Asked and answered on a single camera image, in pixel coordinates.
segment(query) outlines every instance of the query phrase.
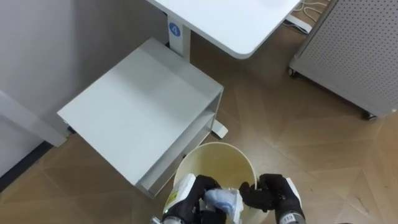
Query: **blue circular sticker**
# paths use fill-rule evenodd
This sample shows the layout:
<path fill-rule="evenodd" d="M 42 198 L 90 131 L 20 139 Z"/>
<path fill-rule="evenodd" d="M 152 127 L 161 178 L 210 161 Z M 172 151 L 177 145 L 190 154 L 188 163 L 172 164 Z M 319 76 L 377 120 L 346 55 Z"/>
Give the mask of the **blue circular sticker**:
<path fill-rule="evenodd" d="M 179 37 L 181 35 L 180 28 L 178 28 L 178 26 L 175 25 L 175 23 L 171 22 L 169 24 L 169 29 L 174 36 Z"/>

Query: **number label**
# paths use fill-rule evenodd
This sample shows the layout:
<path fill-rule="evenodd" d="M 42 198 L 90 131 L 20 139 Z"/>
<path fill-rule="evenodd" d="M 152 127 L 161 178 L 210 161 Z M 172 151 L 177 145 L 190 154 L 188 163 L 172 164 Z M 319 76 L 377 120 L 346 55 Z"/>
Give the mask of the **number label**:
<path fill-rule="evenodd" d="M 293 214 L 288 214 L 288 215 L 285 215 L 281 219 L 280 224 L 288 224 L 288 223 L 292 223 L 292 222 L 295 222 L 295 221 L 296 221 L 296 219 L 294 218 L 294 215 Z"/>
<path fill-rule="evenodd" d="M 171 23 L 169 24 L 169 29 L 170 29 L 170 32 L 171 32 L 174 36 L 179 37 L 179 36 L 181 35 L 180 28 L 178 28 L 178 26 L 175 25 L 175 23 L 171 22 Z"/>

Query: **caster wheel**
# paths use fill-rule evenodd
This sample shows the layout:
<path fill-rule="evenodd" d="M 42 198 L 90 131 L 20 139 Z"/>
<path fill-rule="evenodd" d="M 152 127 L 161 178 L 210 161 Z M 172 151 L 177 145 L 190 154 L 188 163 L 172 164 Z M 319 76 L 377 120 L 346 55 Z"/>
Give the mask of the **caster wheel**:
<path fill-rule="evenodd" d="M 297 78 L 297 77 L 299 76 L 299 73 L 296 72 L 295 70 L 291 69 L 291 68 L 289 68 L 289 69 L 287 70 L 287 72 L 289 73 L 289 76 L 290 76 L 291 78 Z"/>
<path fill-rule="evenodd" d="M 376 115 L 369 113 L 367 111 L 362 114 L 362 119 L 364 119 L 365 121 L 372 121 L 376 118 L 377 118 Z"/>

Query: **bin rim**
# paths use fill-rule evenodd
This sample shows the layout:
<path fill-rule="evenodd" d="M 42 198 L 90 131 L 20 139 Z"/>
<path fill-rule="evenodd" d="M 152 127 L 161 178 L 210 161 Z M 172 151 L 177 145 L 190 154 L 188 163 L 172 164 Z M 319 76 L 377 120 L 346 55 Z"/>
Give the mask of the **bin rim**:
<path fill-rule="evenodd" d="M 204 146 L 210 145 L 210 144 L 222 144 L 222 145 L 229 146 L 229 147 L 232 147 L 233 149 L 237 150 L 237 151 L 245 158 L 245 160 L 248 162 L 248 164 L 250 165 L 250 168 L 251 168 L 251 170 L 252 170 L 252 174 L 253 174 L 253 177 L 254 177 L 254 178 L 253 178 L 253 179 L 254 179 L 254 187 L 255 187 L 255 189 L 257 189 L 257 175 L 256 175 L 256 171 L 254 170 L 253 165 L 251 164 L 251 162 L 250 162 L 250 160 L 248 159 L 248 157 L 247 157 L 242 151 L 240 151 L 237 147 L 235 147 L 235 146 L 233 146 L 233 145 L 231 145 L 231 144 L 225 143 L 225 142 L 208 142 L 208 143 L 204 143 L 204 144 L 202 144 L 202 145 L 196 147 L 194 150 L 190 151 L 190 152 L 184 157 L 184 159 L 182 160 L 182 162 L 181 162 L 180 165 L 178 166 L 177 171 L 175 172 L 175 176 L 174 176 L 174 180 L 173 180 L 173 186 L 175 186 L 176 182 L 178 181 L 178 180 L 176 180 L 177 173 L 178 173 L 178 171 L 180 170 L 181 165 L 184 163 L 185 159 L 186 159 L 190 154 L 193 154 L 195 151 L 201 149 L 201 148 L 204 147 Z"/>

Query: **perforated metal panel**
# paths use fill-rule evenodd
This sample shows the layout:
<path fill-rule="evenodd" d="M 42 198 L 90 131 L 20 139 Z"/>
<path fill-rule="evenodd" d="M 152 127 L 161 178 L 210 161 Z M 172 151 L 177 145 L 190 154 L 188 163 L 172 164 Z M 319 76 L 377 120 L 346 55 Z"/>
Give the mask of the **perforated metal panel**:
<path fill-rule="evenodd" d="M 333 1 L 290 67 L 378 116 L 398 107 L 398 0 Z"/>

